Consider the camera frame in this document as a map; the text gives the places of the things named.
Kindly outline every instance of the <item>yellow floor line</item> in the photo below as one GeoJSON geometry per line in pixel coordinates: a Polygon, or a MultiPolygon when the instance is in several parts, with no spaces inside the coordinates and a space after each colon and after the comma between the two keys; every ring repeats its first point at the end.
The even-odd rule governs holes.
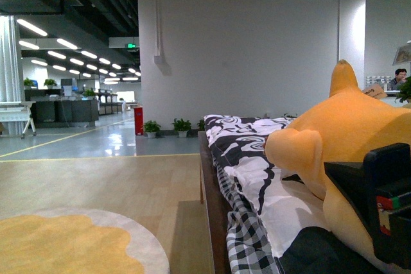
{"type": "Polygon", "coordinates": [[[38,158],[38,159],[31,159],[31,160],[0,160],[1,163],[5,162],[40,162],[40,161],[52,161],[52,160],[87,160],[90,158],[93,159],[100,159],[100,158],[139,158],[139,157],[184,157],[186,155],[200,155],[199,153],[187,153],[187,154],[156,154],[156,155],[123,155],[117,157],[67,157],[67,158],[38,158]]]}
{"type": "Polygon", "coordinates": [[[122,120],[122,121],[119,121],[119,122],[115,122],[115,123],[111,123],[111,124],[108,124],[108,125],[100,126],[100,127],[98,127],[98,128],[94,128],[94,129],[89,130],[89,131],[86,131],[86,132],[76,133],[76,134],[74,134],[74,135],[70,135],[70,136],[67,136],[67,137],[59,138],[59,139],[56,139],[56,140],[54,140],[54,141],[48,141],[48,142],[45,142],[44,144],[38,144],[38,145],[36,145],[36,146],[32,146],[32,147],[29,147],[29,148],[24,148],[24,149],[17,150],[17,151],[14,151],[14,152],[6,153],[6,154],[3,154],[3,155],[0,155],[0,158],[2,158],[2,157],[7,157],[7,156],[9,156],[9,155],[13,155],[13,154],[16,154],[16,153],[24,152],[24,151],[27,151],[27,150],[35,149],[35,148],[38,148],[38,147],[41,147],[41,146],[45,146],[45,145],[47,145],[47,144],[52,144],[52,143],[54,143],[54,142],[63,141],[64,139],[68,139],[68,138],[76,137],[76,136],[79,136],[79,135],[83,135],[83,134],[86,134],[86,133],[89,133],[89,132],[93,132],[93,131],[99,130],[99,129],[101,129],[101,128],[105,128],[105,127],[110,126],[110,125],[115,125],[115,124],[119,124],[119,123],[125,122],[125,121],[128,121],[128,120],[129,120],[129,119],[122,120]]]}

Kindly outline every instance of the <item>stuffed animal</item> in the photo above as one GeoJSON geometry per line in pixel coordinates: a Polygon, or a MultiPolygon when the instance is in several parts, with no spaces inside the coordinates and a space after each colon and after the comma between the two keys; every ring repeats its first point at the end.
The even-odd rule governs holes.
{"type": "Polygon", "coordinates": [[[375,258],[371,237],[324,172],[324,162],[362,162],[369,151],[396,142],[411,144],[411,109],[362,93],[353,68],[341,60],[331,77],[329,98],[271,133],[265,153],[277,167],[296,172],[324,200],[330,230],[348,247],[385,273],[411,273],[375,258]]]}

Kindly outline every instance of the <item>white wall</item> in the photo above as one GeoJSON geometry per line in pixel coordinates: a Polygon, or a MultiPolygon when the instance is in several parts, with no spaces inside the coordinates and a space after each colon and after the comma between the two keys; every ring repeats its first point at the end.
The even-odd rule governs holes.
{"type": "Polygon", "coordinates": [[[139,0],[144,120],[301,114],[327,98],[338,0],[139,0]]]}
{"type": "Polygon", "coordinates": [[[394,76],[400,67],[393,66],[397,48],[411,40],[410,0],[367,0],[365,26],[365,75],[394,76]]]}
{"type": "Polygon", "coordinates": [[[134,100],[140,104],[144,104],[141,97],[141,83],[118,83],[116,85],[100,85],[101,89],[112,89],[113,92],[118,91],[134,91],[134,100]]]}
{"type": "Polygon", "coordinates": [[[339,0],[338,59],[354,69],[359,88],[364,88],[365,0],[339,0]]]}

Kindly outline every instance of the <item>white pillar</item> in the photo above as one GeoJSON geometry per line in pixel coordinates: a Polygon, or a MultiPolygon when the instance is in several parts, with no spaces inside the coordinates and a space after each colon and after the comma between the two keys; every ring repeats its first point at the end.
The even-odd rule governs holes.
{"type": "MultiPolygon", "coordinates": [[[[0,16],[0,102],[24,101],[19,28],[14,16],[0,16]]],[[[3,123],[10,135],[20,135],[23,123],[3,123]]]]}

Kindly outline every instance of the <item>round rug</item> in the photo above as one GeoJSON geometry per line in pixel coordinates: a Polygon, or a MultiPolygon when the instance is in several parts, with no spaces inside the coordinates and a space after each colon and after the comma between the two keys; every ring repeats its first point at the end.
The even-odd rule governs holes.
{"type": "MultiPolygon", "coordinates": [[[[50,238],[49,243],[45,247],[43,247],[41,253],[47,252],[47,250],[56,250],[55,246],[52,246],[53,241],[55,238],[58,238],[57,233],[58,232],[53,232],[53,229],[49,227],[48,224],[42,225],[42,221],[52,221],[58,219],[58,221],[55,221],[54,224],[62,224],[65,223],[67,224],[67,229],[73,229],[73,232],[76,232],[76,227],[81,226],[84,222],[88,223],[86,225],[87,232],[88,230],[93,230],[95,233],[99,234],[102,238],[101,241],[99,241],[99,246],[101,245],[101,248],[104,248],[102,250],[99,250],[100,247],[96,247],[96,250],[94,251],[94,247],[92,248],[92,253],[94,254],[94,265],[90,264],[88,267],[98,267],[98,266],[103,266],[104,262],[107,262],[108,259],[110,259],[112,256],[115,255],[115,253],[124,254],[124,251],[120,249],[120,252],[117,252],[113,250],[111,252],[110,250],[110,242],[119,242],[123,241],[124,246],[127,246],[125,248],[125,263],[129,263],[130,267],[136,268],[137,266],[139,267],[138,271],[139,273],[144,273],[144,274],[169,274],[170,273],[170,266],[168,264],[168,259],[166,256],[166,253],[161,247],[161,244],[158,242],[158,240],[155,238],[155,236],[149,232],[145,227],[141,226],[139,223],[135,222],[134,220],[127,218],[125,216],[122,216],[120,214],[116,214],[113,212],[108,212],[104,210],[95,210],[95,209],[81,209],[81,208],[57,208],[57,209],[48,209],[48,210],[41,210],[37,212],[26,212],[22,213],[19,216],[14,216],[13,218],[10,219],[4,219],[0,221],[0,225],[3,224],[5,225],[6,223],[15,223],[15,225],[8,226],[5,225],[6,229],[3,229],[3,234],[9,234],[10,230],[25,230],[28,229],[29,227],[22,225],[25,223],[25,220],[31,225],[36,225],[37,230],[40,229],[42,234],[46,234],[47,238],[50,238]]],[[[80,253],[81,249],[83,249],[84,246],[88,244],[87,237],[90,236],[92,237],[94,234],[86,234],[82,236],[82,242],[80,242],[78,239],[73,241],[72,243],[69,242],[69,246],[72,247],[62,247],[62,252],[61,254],[74,254],[77,253],[77,255],[80,253]]],[[[16,242],[19,241],[19,239],[14,239],[13,237],[9,238],[9,245],[6,243],[6,250],[10,249],[10,254],[12,254],[11,249],[13,248],[12,246],[15,245],[16,242]]],[[[26,243],[28,245],[31,244],[30,238],[29,241],[25,239],[26,243]]],[[[36,252],[35,258],[39,261],[44,256],[41,255],[39,252],[36,252]]],[[[13,272],[12,270],[12,264],[10,265],[10,271],[6,271],[5,273],[18,273],[18,272],[13,272]]]]}

